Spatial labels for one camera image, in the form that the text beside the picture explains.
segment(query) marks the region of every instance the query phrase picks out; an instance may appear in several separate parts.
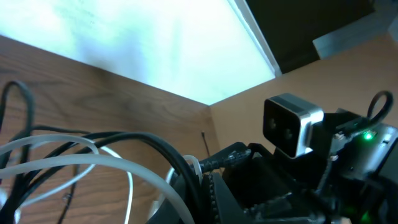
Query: white cable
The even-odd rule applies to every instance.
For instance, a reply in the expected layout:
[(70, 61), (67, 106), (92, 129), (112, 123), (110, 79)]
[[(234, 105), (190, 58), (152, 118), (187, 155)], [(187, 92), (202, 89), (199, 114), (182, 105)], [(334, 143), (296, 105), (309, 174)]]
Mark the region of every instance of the white cable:
[(149, 169), (146, 169), (145, 167), (140, 166), (135, 162), (127, 161), (125, 159), (115, 158), (111, 156), (103, 156), (103, 155), (83, 155), (83, 154), (57, 156), (57, 157), (41, 159), (1, 169), (0, 178), (11, 177), (13, 175), (30, 172), (32, 170), (45, 169), (57, 166), (75, 165), (75, 164), (97, 164), (102, 166), (114, 167), (117, 169), (125, 170), (126, 172), (130, 172), (132, 174), (136, 174), (139, 177), (146, 180), (148, 183), (157, 187), (167, 197), (167, 199), (174, 206), (175, 210), (180, 215), (181, 219), (185, 224), (195, 223), (193, 221), (191, 213), (189, 212), (188, 207), (185, 205), (185, 202), (178, 195), (178, 193), (176, 193), (176, 191), (168, 183), (166, 183), (166, 181), (164, 181), (161, 177), (159, 177), (157, 174), (153, 173)]
[[(42, 134), (38, 136), (30, 136), (22, 139), (18, 139), (12, 142), (7, 143), (6, 145), (0, 146), (0, 155), (4, 154), (6, 152), (9, 152), (11, 150), (17, 149), (18, 147), (22, 147), (26, 144), (31, 144), (31, 145), (36, 145), (41, 146), (43, 145), (43, 142), (52, 142), (52, 141), (68, 141), (68, 142), (76, 142), (79, 144), (83, 144), (85, 146), (88, 146), (95, 154), (99, 154), (98, 148), (88, 139), (79, 137), (79, 136), (72, 136), (72, 135), (67, 135), (67, 134)], [(34, 198), (26, 200), (24, 203), (22, 203), (21, 207), (26, 207), (28, 205), (31, 205), (33, 203), (38, 202), (39, 200), (42, 200), (43, 198), (46, 198), (50, 195), (53, 195), (69, 186), (71, 186), (73, 183), (76, 181), (79, 181), (82, 177), (84, 177), (86, 174), (88, 174), (95, 165), (90, 165), (87, 167), (86, 170), (83, 172), (79, 173), (78, 175), (74, 176), (72, 179), (70, 179), (68, 182), (63, 183), (62, 185), (59, 185), (58, 187), (47, 191), (46, 193), (40, 194)]]
[(184, 159), (192, 162), (195, 173), (197, 176), (199, 176), (199, 183), (201, 184), (201, 181), (203, 180), (203, 176), (201, 174), (199, 160), (195, 156), (192, 156), (192, 155), (185, 155)]
[[(201, 184), (201, 182), (203, 180), (203, 176), (201, 173), (201, 167), (200, 167), (199, 160), (195, 156), (192, 156), (192, 155), (185, 155), (183, 157), (186, 161), (192, 162), (193, 168), (195, 170), (195, 174), (199, 177), (199, 183)], [(166, 174), (166, 178), (165, 178), (166, 183), (170, 184), (173, 174), (174, 174), (174, 168), (171, 167)], [(152, 203), (152, 207), (150, 208), (148, 219), (150, 219), (153, 215), (155, 215), (155, 213), (158, 211), (158, 209), (162, 205), (163, 201), (164, 201), (164, 196), (163, 196), (163, 194), (160, 194), (157, 201), (154, 201)]]
[[(91, 139), (86, 139), (87, 141), (89, 141), (89, 142), (91, 142), (91, 143), (95, 143), (95, 141), (93, 141), (93, 140), (91, 140)], [(35, 143), (35, 144), (33, 144), (31, 147), (30, 147), (30, 150), (32, 151), (32, 150), (34, 150), (34, 149), (37, 149), (38, 147), (40, 147), (40, 146), (42, 146), (42, 145), (44, 145), (44, 144), (47, 144), (49, 141), (44, 141), (44, 142), (37, 142), (37, 143)], [(101, 147), (100, 148), (101, 150), (103, 150), (103, 151), (105, 151), (105, 152), (107, 152), (108, 154), (110, 154), (111, 156), (113, 156), (113, 157), (117, 157), (117, 158), (122, 158), (118, 153), (116, 153), (116, 152), (114, 152), (112, 149), (110, 149), (110, 148), (108, 148), (108, 147), (106, 147), (106, 146), (103, 146), (103, 147)], [(19, 155), (16, 155), (15, 157), (14, 157), (14, 159), (17, 159), (18, 157), (20, 157), (21, 155), (19, 154)], [(82, 177), (84, 177), (87, 173), (84, 173), (84, 175), (78, 175), (78, 176), (80, 176), (80, 178), (73, 178), (73, 179), (71, 179), (71, 180), (69, 180), (68, 182), (66, 182), (64, 185), (67, 185), (67, 187), (69, 187), (70, 185), (72, 185), (72, 184), (74, 184), (75, 182), (77, 182), (77, 181), (79, 181)], [(131, 175), (131, 173), (129, 173), (129, 172), (126, 172), (127, 173), (127, 178), (128, 178), (128, 181), (129, 181), (129, 197), (128, 197), (128, 200), (127, 200), (127, 209), (126, 209), (126, 217), (125, 217), (125, 219), (124, 219), (124, 224), (128, 224), (129, 223), (129, 219), (130, 219), (130, 213), (131, 213), (131, 206), (132, 206), (132, 194), (133, 194), (133, 181), (132, 181), (132, 175)], [(55, 188), (54, 189), (54, 191), (56, 191), (56, 192), (58, 192), (58, 191), (60, 191), (60, 190), (62, 190), (60, 187), (57, 187), (57, 188)], [(36, 198), (34, 198), (35, 199), (35, 201), (32, 201), (32, 202), (30, 202), (29, 200), (27, 201), (28, 203), (23, 203), (22, 204), (22, 207), (26, 207), (26, 206), (28, 206), (28, 205), (31, 205), (32, 203), (35, 203), (35, 202), (37, 202), (37, 201), (39, 201), (39, 200), (43, 200), (44, 198), (47, 198), (48, 196), (50, 196), (50, 195), (52, 195), (52, 194), (49, 194), (49, 192), (46, 192), (46, 193), (44, 193), (44, 194), (42, 194), (42, 195), (39, 195), (38, 197), (36, 197)]]
[[(116, 152), (114, 152), (112, 149), (103, 146), (100, 149), (104, 150), (105, 152), (107, 152), (108, 154), (110, 154), (113, 157), (116, 158), (121, 158), (122, 157), (117, 154)], [(131, 213), (131, 205), (132, 205), (132, 188), (133, 188), (133, 183), (132, 183), (132, 175), (130, 172), (126, 172), (127, 173), (127, 178), (129, 179), (129, 198), (127, 200), (127, 209), (126, 209), (126, 217), (124, 219), (124, 224), (129, 224), (129, 218), (130, 218), (130, 213)]]

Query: wood grain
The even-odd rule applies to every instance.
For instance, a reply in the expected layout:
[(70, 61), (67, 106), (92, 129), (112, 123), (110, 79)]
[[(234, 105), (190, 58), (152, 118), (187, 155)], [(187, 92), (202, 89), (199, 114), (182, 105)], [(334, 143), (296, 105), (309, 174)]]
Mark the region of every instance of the wood grain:
[[(208, 106), (0, 37), (0, 86), (9, 80), (21, 80), (34, 92), (36, 124), (92, 132), (147, 131), (166, 139), (182, 154), (192, 154), (198, 159), (207, 157), (201, 138), (204, 131), (211, 151), (219, 150)], [(23, 101), (17, 91), (13, 91), (0, 134), (1, 144), (23, 127), (24, 118)], [(34, 151), (32, 159), (40, 159), (56, 146), (54, 143)], [(161, 176), (170, 167), (159, 153), (143, 143), (124, 141), (110, 147), (125, 159)], [(62, 170), (36, 194), (56, 187), (71, 175), (71, 167)], [(123, 223), (127, 190), (126, 173), (96, 167), (79, 181), (64, 223)], [(55, 223), (63, 208), (65, 192), (23, 209), (21, 223)], [(145, 223), (149, 207), (157, 196), (155, 188), (134, 177), (130, 223)]]

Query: wooden panel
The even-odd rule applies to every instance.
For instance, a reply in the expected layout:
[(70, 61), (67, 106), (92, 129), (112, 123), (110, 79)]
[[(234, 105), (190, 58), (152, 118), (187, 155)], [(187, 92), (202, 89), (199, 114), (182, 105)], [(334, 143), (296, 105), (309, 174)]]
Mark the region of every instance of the wooden panel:
[[(37, 124), (92, 132), (147, 131), (166, 139), (182, 154), (192, 154), (198, 159), (207, 157), (201, 138), (204, 131), (210, 149), (219, 150), (208, 106), (0, 37), (0, 85), (9, 80), (21, 80), (34, 92)], [(14, 92), (9, 97), (0, 134), (2, 144), (24, 124), (24, 104)], [(112, 144), (111, 148), (161, 176), (169, 169), (168, 162), (143, 143), (124, 141)], [(32, 159), (40, 159), (49, 150), (50, 146), (37, 149)], [(71, 175), (71, 167), (62, 170), (37, 193), (57, 186)], [(96, 167), (79, 181), (64, 223), (123, 223), (127, 189), (126, 173)], [(55, 223), (63, 208), (65, 192), (23, 209), (22, 223)], [(146, 221), (148, 209), (157, 195), (155, 188), (134, 177), (130, 223)]]
[[(262, 135), (265, 99), (293, 93), (334, 112), (344, 108), (366, 115), (373, 96), (390, 90), (398, 98), (398, 45), (389, 35), (319, 60), (211, 106), (220, 148), (236, 141), (274, 146)], [(398, 126), (398, 106), (384, 121)]]

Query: cable bundle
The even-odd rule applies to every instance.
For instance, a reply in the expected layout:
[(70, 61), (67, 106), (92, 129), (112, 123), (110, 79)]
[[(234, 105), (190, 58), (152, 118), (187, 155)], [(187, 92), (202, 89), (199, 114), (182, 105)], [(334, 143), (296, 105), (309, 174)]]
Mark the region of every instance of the cable bundle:
[[(200, 195), (200, 179), (197, 177), (194, 171), (191, 170), (185, 159), (169, 143), (167, 143), (160, 137), (150, 133), (129, 133), (121, 131), (89, 133), (87, 131), (62, 129), (44, 125), (34, 125), (34, 97), (32, 96), (32, 93), (29, 91), (29, 89), (19, 81), (9, 82), (8, 84), (6, 84), (2, 92), (0, 102), (0, 127), (2, 125), (6, 110), (7, 95), (12, 86), (18, 87), (18, 89), (22, 93), (22, 96), (25, 99), (27, 105), (27, 120), (24, 129), (20, 133), (15, 135), (9, 143), (0, 146), (0, 179), (9, 178), (16, 175), (11, 194), (6, 200), (5, 204), (2, 206), (2, 209), (0, 210), (1, 223), (13, 224), (14, 214), (19, 208), (29, 206), (35, 202), (38, 202), (39, 200), (42, 200), (43, 198), (59, 192), (66, 187), (71, 186), (71, 191), (67, 200), (67, 204), (61, 214), (60, 219), (58, 220), (58, 223), (61, 223), (72, 201), (76, 182), (84, 177), (87, 173), (89, 173), (95, 165), (115, 167), (125, 170), (127, 172), (130, 189), (129, 200), (127, 201), (128, 205), (126, 211), (126, 219), (124, 222), (125, 224), (128, 223), (132, 203), (131, 174), (136, 174), (142, 177), (144, 180), (148, 181), (148, 183), (157, 187), (162, 192), (162, 194), (169, 200), (169, 202), (175, 207), (176, 211), (179, 213), (180, 218), (183, 220), (184, 223), (191, 224), (195, 221), (198, 222), (200, 220), (198, 214), (200, 213), (200, 211), (203, 210), (203, 197)], [(46, 130), (58, 133), (85, 135), (82, 137), (66, 134), (47, 134), (31, 136), (34, 130)], [(129, 139), (135, 139), (147, 143), (158, 152), (160, 152), (170, 162), (173, 169), (175, 169), (175, 172), (182, 175), (185, 179), (188, 192), (190, 193), (189, 197), (191, 198), (193, 205), (188, 208), (182, 198), (178, 195), (178, 193), (176, 193), (176, 191), (161, 177), (146, 169), (145, 167), (142, 167), (134, 162), (122, 159), (114, 151), (106, 147), (106, 145), (108, 144)], [(53, 141), (66, 141), (66, 143), (54, 149), (44, 159), (28, 162), (29, 152), (31, 150), (37, 149), (39, 146)], [(73, 155), (60, 156), (61, 153), (76, 146), (77, 144), (82, 144), (86, 147), (79, 150)], [(20, 153), (16, 157), (10, 158), (11, 151), (19, 147), (22, 148), (22, 153)], [(99, 155), (99, 148), (104, 150), (111, 156)], [(17, 158), (20, 158), (19, 165), (6, 167), (7, 164), (16, 161)], [(194, 157), (191, 157), (191, 159), (195, 160), (196, 162), (196, 170), (200, 169), (200, 165), (197, 159)], [(62, 169), (66, 165), (79, 164), (89, 164), (90, 166), (79, 174), (77, 174), (76, 172), (74, 178), (72, 178), (68, 182), (35, 198), (28, 199), (29, 196), (41, 184), (43, 184), (47, 179), (56, 174), (60, 169)], [(49, 169), (46, 170), (43, 174), (39, 175), (40, 171), (46, 168)]]

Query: green led light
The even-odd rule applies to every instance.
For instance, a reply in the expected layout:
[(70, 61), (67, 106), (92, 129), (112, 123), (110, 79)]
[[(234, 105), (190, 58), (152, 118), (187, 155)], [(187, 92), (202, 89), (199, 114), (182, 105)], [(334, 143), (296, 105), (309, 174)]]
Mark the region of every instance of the green led light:
[(365, 136), (364, 136), (365, 140), (371, 140), (373, 137), (374, 136), (371, 133), (365, 133)]
[(372, 223), (372, 220), (371, 220), (371, 217), (369, 216), (369, 212), (366, 212), (363, 216), (362, 216), (362, 218), (361, 218), (361, 223), (363, 223), (363, 224), (370, 224), (370, 223)]

